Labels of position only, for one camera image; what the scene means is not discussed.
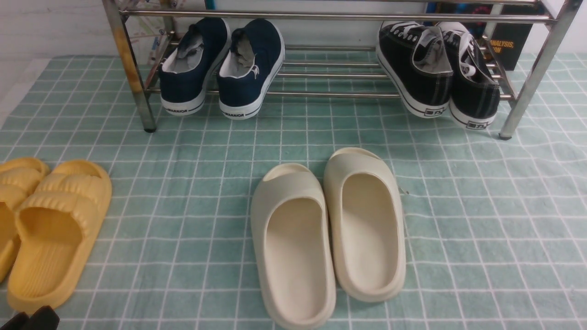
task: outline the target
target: yellow slide sandal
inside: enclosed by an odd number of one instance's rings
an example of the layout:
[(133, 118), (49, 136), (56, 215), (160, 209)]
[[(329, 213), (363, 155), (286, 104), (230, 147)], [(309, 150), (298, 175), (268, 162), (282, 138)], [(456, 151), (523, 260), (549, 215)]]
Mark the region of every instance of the yellow slide sandal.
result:
[(21, 244), (14, 212), (47, 174), (49, 166), (36, 158), (19, 158), (0, 164), (0, 282), (14, 263)]
[(31, 314), (71, 296), (111, 198), (108, 174), (86, 160), (63, 163), (41, 181), (16, 212), (22, 244), (8, 280), (12, 308)]

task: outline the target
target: black sneaker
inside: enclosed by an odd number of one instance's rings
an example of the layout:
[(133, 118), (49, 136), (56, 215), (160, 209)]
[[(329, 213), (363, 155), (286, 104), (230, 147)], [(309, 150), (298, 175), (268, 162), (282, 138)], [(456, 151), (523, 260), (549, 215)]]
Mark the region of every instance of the black sneaker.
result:
[(230, 46), (230, 30), (221, 18), (203, 18), (190, 25), (178, 47), (159, 68), (161, 104), (175, 116), (204, 106), (206, 88)]
[(254, 19), (232, 33), (232, 44), (216, 76), (220, 110), (230, 119), (255, 116), (285, 58), (281, 32)]
[(453, 70), (439, 28), (392, 22), (379, 31), (375, 52), (409, 112), (434, 118), (448, 108)]
[(450, 113), (466, 129), (487, 128), (500, 103), (500, 86), (491, 78), (475, 38), (457, 22), (437, 25), (443, 33), (448, 60), (454, 70)]

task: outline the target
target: floor mat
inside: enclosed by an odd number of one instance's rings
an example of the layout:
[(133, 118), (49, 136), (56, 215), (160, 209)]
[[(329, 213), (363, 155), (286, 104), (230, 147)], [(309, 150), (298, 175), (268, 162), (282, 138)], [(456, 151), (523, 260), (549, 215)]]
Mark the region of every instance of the floor mat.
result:
[[(372, 53), (290, 59), (370, 59)], [(533, 55), (512, 79), (520, 86)], [(332, 70), (348, 72), (347, 69)], [(385, 80), (276, 79), (273, 90), (383, 91)], [(249, 202), (273, 166), (322, 177), (329, 156), (360, 146), (406, 192), (405, 289), (384, 304), (338, 290), (324, 329), (587, 328), (587, 56), (558, 55), (510, 141), (399, 100), (268, 97), (259, 115), (226, 119), (217, 99), (172, 117), (151, 98), (143, 131), (115, 58), (51, 60), (0, 130), (0, 161), (52, 167), (95, 161), (114, 196), (59, 329), (275, 329), (262, 303)], [(0, 285), (0, 324), (14, 312)]]

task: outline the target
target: slipper strap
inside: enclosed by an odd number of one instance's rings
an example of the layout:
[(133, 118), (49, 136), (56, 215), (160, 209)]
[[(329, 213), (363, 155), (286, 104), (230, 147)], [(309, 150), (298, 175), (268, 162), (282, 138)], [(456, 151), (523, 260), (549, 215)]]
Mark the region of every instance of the slipper strap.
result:
[(259, 183), (251, 203), (251, 218), (268, 222), (281, 204), (296, 198), (311, 198), (326, 208), (322, 187), (314, 174), (295, 172)]
[(332, 157), (326, 165), (325, 172), (329, 177), (340, 178), (340, 185), (343, 185), (353, 174), (371, 174), (378, 177), (389, 188), (396, 186), (396, 179), (387, 164), (381, 160), (359, 153), (343, 153)]
[(33, 193), (42, 175), (26, 167), (17, 167), (0, 172), (0, 202), (14, 210), (26, 197)]
[[(99, 205), (106, 195), (107, 184), (101, 178), (86, 174), (52, 173), (39, 184), (35, 193), (22, 203), (19, 211), (31, 207), (48, 208), (70, 214), (84, 237), (100, 224)], [(19, 234), (24, 235), (17, 223)]]

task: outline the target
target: shoe rack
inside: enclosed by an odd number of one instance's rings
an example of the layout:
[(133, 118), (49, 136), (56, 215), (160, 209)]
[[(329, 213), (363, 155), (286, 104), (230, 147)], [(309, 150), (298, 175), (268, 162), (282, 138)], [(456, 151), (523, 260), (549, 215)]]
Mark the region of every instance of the shoe rack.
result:
[[(124, 0), (119, 6), (117, 0), (102, 0), (104, 10), (114, 41), (118, 48), (126, 76), (129, 81), (137, 110), (143, 127), (146, 132), (152, 133), (157, 129), (153, 112), (149, 104), (149, 97), (152, 94), (160, 93), (156, 87), (157, 68), (163, 60), (164, 54), (178, 44), (179, 38), (175, 31), (173, 18), (175, 17), (220, 17), (220, 18), (244, 18), (244, 19), (297, 19), (297, 20), (361, 20), (361, 21), (456, 21), (456, 22), (487, 22), (485, 35), (483, 36), (481, 50), (488, 52), (495, 57), (493, 48), (490, 46), (490, 36), (496, 23), (524, 23), (524, 24), (544, 24), (548, 29), (548, 36), (536, 60), (530, 70), (524, 85), (517, 92), (507, 76), (507, 72), (499, 62), (489, 63), (488, 67), (493, 71), (493, 78), (500, 83), (503, 94), (501, 100), (506, 100), (511, 106), (511, 111), (500, 131), (502, 140), (509, 140), (515, 132), (519, 121), (521, 120), (530, 100), (532, 99), (540, 81), (544, 77), (548, 66), (554, 58), (559, 45), (566, 35), (576, 13), (583, 0), (564, 0), (561, 9), (557, 11), (550, 6), (546, 0), (443, 0), (444, 2), (459, 3), (477, 3), (493, 4), (493, 9), (488, 15), (473, 14), (343, 14), (343, 13), (311, 13), (311, 12), (262, 12), (262, 11), (188, 11), (176, 10), (171, 7), (171, 0), (160, 0), (159, 9), (140, 9), (137, 8), (138, 0)], [(412, 2), (428, 2), (429, 0), (411, 0)], [(503, 5), (519, 6), (541, 6), (542, 15), (502, 15), (501, 8)], [(126, 29), (126, 21), (130, 16), (160, 16), (163, 17), (167, 37), (162, 44), (165, 51), (160, 52), (156, 59), (155, 65), (143, 80), (137, 67), (136, 58), (133, 48), (129, 41), (129, 33)], [(287, 50), (318, 50), (318, 51), (373, 51), (374, 47), (348, 47), (348, 46), (303, 46), (303, 45), (286, 45)], [(279, 77), (285, 78), (322, 78), (322, 79), (387, 79), (383, 73), (312, 73), (312, 68), (378, 68), (379, 65), (372, 62), (327, 62), (327, 61), (286, 61), (284, 66), (297, 66), (309, 68), (308, 72), (303, 73), (286, 73), (279, 72)], [(396, 98), (398, 93), (360, 93), (360, 92), (274, 92), (269, 91), (269, 95), (274, 96), (293, 96), (293, 97), (356, 97), (356, 98)]]

